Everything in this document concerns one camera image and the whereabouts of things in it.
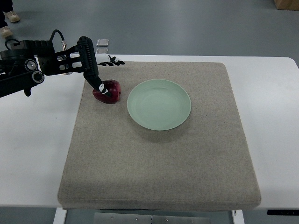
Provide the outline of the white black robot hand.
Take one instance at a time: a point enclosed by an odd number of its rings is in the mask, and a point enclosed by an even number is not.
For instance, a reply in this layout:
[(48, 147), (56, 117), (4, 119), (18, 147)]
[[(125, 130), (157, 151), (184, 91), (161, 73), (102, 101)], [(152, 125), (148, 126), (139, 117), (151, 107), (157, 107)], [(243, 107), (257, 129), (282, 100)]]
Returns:
[(77, 45), (73, 46), (71, 49), (78, 52), (77, 57), (71, 57), (72, 67), (79, 69), (79, 72), (83, 72), (85, 80), (91, 87), (102, 95), (111, 98), (111, 93), (99, 77), (98, 64), (92, 40), (86, 36), (82, 36), (79, 38)]

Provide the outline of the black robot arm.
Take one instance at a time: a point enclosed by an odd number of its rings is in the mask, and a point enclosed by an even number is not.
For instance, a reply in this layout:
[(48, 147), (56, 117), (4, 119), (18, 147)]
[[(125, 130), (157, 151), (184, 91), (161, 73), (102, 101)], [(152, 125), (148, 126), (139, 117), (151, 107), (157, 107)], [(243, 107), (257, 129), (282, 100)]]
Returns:
[(19, 91), (29, 97), (31, 88), (45, 76), (83, 72), (80, 61), (71, 58), (78, 46), (70, 49), (61, 31), (55, 29), (47, 41), (6, 39), (7, 50), (0, 53), (0, 96)]

